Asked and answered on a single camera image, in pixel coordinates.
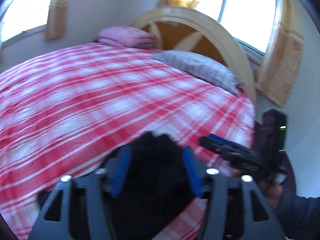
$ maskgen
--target plaid bedspread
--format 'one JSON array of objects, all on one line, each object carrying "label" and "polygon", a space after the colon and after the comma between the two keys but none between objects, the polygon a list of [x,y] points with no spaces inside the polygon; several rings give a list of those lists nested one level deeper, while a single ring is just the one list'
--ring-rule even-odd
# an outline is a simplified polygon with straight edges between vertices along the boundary
[{"label": "plaid bedspread", "polygon": [[[64,174],[94,170],[112,149],[146,131],[168,133],[232,175],[228,163],[202,149],[214,133],[252,142],[254,106],[190,74],[151,59],[153,51],[90,43],[23,62],[0,75],[0,212],[27,239],[36,195]],[[155,239],[193,239],[204,200],[195,199]]]}]

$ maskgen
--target gray sleeve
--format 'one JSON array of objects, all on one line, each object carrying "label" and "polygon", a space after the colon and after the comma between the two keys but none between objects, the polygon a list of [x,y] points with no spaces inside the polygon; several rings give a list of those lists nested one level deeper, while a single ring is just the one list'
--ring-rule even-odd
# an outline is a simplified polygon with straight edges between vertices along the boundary
[{"label": "gray sleeve", "polygon": [[[284,189],[275,214],[289,239],[300,239],[311,233],[316,236],[320,232],[319,198],[299,197]],[[310,228],[314,223],[319,225],[316,231]]]}]

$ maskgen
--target gray pillow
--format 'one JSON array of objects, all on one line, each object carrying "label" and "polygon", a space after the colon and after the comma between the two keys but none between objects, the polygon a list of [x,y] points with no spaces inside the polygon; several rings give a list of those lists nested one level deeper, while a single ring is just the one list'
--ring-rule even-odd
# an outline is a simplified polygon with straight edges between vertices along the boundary
[{"label": "gray pillow", "polygon": [[237,85],[242,83],[241,79],[226,66],[212,58],[189,51],[165,50],[156,53],[153,59],[184,70],[234,95],[239,93]]}]

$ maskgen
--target pink folded blanket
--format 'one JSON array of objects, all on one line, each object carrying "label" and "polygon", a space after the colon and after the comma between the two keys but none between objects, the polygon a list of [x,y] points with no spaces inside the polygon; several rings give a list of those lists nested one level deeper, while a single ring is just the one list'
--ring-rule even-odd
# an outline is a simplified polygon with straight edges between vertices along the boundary
[{"label": "pink folded blanket", "polygon": [[141,44],[155,44],[156,36],[143,30],[132,27],[111,27],[98,32],[99,42],[111,46],[137,47]]}]

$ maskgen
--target headboard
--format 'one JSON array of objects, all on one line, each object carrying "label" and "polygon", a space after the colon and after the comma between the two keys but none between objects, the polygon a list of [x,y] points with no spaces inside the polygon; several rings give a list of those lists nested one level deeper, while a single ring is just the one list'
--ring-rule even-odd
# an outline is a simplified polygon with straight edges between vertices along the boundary
[{"label": "headboard", "polygon": [[143,14],[130,26],[155,34],[158,49],[192,51],[227,66],[243,80],[247,97],[256,105],[248,59],[231,34],[212,18],[194,9],[164,6]]}]

